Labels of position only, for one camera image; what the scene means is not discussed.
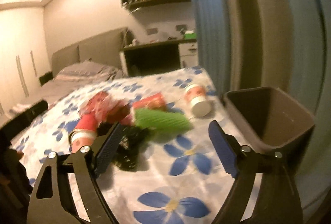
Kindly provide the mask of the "green box on desk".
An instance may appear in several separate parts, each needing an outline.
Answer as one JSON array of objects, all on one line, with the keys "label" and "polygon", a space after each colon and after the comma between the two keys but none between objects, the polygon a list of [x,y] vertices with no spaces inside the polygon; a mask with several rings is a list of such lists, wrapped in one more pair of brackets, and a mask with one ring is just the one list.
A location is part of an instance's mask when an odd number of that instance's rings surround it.
[{"label": "green box on desk", "polygon": [[186,30],[183,35],[184,39],[196,39],[196,33],[194,30]]}]

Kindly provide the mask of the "green foam fruit net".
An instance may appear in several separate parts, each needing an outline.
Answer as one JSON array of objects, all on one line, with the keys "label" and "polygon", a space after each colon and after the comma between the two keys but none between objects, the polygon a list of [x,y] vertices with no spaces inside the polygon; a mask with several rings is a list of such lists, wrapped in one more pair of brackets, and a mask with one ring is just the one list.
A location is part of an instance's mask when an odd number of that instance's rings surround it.
[{"label": "green foam fruit net", "polygon": [[181,133],[193,128],[191,122],[181,113],[144,108],[135,110],[135,125],[157,133]]}]

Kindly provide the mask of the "grey crumpled blanket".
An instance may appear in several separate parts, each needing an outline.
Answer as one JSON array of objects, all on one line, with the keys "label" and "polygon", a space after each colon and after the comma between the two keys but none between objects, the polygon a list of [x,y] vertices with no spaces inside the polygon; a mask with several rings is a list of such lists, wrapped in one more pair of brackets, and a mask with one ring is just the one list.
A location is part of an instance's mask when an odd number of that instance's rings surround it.
[{"label": "grey crumpled blanket", "polygon": [[67,66],[55,76],[55,81],[96,82],[112,81],[124,76],[121,69],[93,61],[84,61]]}]

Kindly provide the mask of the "red crumpled wrapper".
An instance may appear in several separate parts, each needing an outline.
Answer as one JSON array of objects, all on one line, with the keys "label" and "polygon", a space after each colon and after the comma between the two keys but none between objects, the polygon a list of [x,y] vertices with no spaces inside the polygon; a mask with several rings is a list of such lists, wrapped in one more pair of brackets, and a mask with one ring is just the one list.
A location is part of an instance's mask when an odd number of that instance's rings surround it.
[{"label": "red crumpled wrapper", "polygon": [[88,101],[84,102],[79,109],[81,116],[91,114],[96,120],[97,126],[102,123],[120,123],[132,125],[130,104],[126,99],[116,99],[111,94],[100,91]]}]

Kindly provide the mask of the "red white cup lower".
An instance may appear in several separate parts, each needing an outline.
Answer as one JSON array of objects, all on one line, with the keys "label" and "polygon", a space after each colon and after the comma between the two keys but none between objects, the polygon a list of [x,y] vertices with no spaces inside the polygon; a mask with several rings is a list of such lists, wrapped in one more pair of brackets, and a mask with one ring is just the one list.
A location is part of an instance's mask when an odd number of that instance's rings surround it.
[{"label": "red white cup lower", "polygon": [[81,147],[91,146],[97,137],[98,122],[95,115],[83,114],[76,127],[69,134],[68,140],[71,152],[77,152]]}]

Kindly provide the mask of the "blue beige curtain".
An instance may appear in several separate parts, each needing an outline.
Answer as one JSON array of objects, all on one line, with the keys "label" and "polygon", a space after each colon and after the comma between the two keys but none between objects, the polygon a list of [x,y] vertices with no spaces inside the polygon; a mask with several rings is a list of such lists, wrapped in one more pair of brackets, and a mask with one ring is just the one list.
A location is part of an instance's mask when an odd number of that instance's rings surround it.
[{"label": "blue beige curtain", "polygon": [[218,94],[279,87],[315,115],[296,183],[305,219],[330,206],[330,0],[192,0]]}]

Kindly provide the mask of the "brown trash bin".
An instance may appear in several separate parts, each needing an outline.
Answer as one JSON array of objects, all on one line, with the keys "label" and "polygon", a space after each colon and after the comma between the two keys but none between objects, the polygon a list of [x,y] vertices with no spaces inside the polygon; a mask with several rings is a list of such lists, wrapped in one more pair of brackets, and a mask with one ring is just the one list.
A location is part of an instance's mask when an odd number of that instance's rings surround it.
[{"label": "brown trash bin", "polygon": [[299,164],[315,126],[307,108],[275,87],[229,91],[223,100],[231,120],[256,152],[282,152],[291,166]]}]

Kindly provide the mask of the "white drawer cabinet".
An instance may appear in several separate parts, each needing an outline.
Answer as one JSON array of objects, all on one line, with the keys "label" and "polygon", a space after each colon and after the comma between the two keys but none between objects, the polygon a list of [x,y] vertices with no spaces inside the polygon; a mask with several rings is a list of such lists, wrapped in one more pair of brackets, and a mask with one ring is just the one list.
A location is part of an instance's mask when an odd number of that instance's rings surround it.
[{"label": "white drawer cabinet", "polygon": [[198,44],[181,43],[178,45],[181,68],[194,67],[199,64]]}]

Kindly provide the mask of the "grey padded headboard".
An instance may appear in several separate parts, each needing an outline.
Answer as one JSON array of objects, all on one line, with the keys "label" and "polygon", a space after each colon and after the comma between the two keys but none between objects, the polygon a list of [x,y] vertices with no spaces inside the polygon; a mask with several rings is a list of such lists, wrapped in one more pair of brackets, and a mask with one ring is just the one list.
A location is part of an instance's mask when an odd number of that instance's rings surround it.
[{"label": "grey padded headboard", "polygon": [[52,74],[56,76],[65,67],[85,61],[120,68],[120,49],[127,43],[128,28],[122,27],[64,47],[51,57]]}]

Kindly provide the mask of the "dark desk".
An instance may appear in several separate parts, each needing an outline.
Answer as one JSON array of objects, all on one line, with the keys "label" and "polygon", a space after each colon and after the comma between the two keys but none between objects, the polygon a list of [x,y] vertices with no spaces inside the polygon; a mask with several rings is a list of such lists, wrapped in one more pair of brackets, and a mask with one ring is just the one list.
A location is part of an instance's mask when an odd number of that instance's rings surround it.
[{"label": "dark desk", "polygon": [[194,42],[197,42],[197,40],[173,39],[164,42],[127,46],[120,50],[122,70],[127,76],[136,77],[181,69],[178,45]]}]

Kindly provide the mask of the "blue floral bedsheet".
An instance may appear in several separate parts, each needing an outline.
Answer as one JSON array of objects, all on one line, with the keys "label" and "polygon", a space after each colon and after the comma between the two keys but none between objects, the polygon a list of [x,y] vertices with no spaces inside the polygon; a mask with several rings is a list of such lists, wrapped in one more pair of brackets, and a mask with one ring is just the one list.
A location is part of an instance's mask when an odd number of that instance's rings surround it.
[{"label": "blue floral bedsheet", "polygon": [[[191,83],[203,85],[211,112],[194,116],[184,99]],[[134,102],[161,93],[171,112],[185,115],[193,128],[183,134],[155,136],[139,152],[136,171],[111,165],[98,178],[104,198],[120,223],[211,223],[232,184],[208,136],[211,121],[239,143],[245,139],[230,121],[218,100],[205,69],[191,67],[177,71],[104,81],[79,87],[59,100],[16,140],[14,148],[24,153],[22,163],[34,184],[52,151],[70,151],[69,133],[79,120],[80,106],[96,93],[105,91],[116,99]]]}]

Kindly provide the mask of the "black plastic trash bag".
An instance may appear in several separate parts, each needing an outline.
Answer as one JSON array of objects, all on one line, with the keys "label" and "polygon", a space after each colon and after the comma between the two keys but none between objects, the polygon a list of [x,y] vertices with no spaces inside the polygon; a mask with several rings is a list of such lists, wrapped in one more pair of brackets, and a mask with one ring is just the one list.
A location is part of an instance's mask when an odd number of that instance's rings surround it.
[{"label": "black plastic trash bag", "polygon": [[149,129],[118,124],[98,153],[98,169],[112,163],[123,171],[136,171],[140,148],[150,138]]}]

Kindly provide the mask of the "white red paper cup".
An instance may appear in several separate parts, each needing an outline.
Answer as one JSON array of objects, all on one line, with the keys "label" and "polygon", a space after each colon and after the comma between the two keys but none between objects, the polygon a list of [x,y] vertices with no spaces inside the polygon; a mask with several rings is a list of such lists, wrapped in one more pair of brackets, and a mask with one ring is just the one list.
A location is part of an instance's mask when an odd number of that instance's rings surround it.
[{"label": "white red paper cup", "polygon": [[194,116],[202,118],[211,112],[211,103],[207,99],[206,90],[203,85],[191,83],[185,88],[184,99],[189,104]]}]

